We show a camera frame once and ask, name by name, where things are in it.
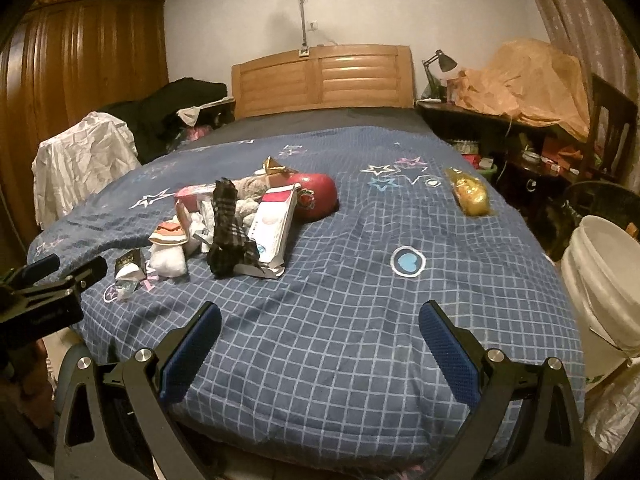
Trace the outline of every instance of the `blue bedspread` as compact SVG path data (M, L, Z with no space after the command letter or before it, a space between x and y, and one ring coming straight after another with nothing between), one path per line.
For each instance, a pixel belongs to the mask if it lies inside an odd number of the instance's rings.
M204 257L188 277L151 270L115 300L113 264L173 213L183 186L252 174L267 155L327 173L340 209L289 241L279 280L216 280ZM418 332L436 300L458 326L516 360L562 359L581 405L582 353L568 300L520 215L490 190L494 214L460 211L444 169L469 168L444 142L375 127L244 140L173 153L76 207L31 245L61 274L102 254L108 276L84 293L79 330L100 362L129 358L184 325L205 300L223 331L184 402L212 436L323 467L428 468L466 417ZM508 433L515 420L510 412Z

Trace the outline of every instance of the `red ball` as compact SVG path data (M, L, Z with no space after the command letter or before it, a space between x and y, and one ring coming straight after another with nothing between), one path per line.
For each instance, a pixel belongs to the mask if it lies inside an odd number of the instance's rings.
M300 184L295 218L313 222L329 216L338 205L338 190L334 180L324 173L292 173L287 184Z

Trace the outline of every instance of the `patterned curtain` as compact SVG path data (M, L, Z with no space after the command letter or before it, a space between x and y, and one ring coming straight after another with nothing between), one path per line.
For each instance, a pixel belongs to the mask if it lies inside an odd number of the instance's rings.
M602 0L536 0L551 43L582 64L585 88L591 98L591 73L640 104L640 59ZM640 142L634 136L623 182L640 191Z

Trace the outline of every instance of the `blue heart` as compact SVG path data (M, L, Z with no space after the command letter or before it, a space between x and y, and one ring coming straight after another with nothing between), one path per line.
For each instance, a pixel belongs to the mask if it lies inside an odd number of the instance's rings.
M404 272L415 272L418 270L418 256L413 253L405 253L398 258L398 265Z

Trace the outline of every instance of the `wooden wardrobe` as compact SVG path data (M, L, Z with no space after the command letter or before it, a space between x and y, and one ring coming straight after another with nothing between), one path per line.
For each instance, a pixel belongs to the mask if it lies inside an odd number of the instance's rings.
M15 29L0 53L0 219L10 219L0 222L0 253L3 239L12 239L7 251L24 252L39 232L31 173L39 143L168 82L163 5L68 0L30 10Z

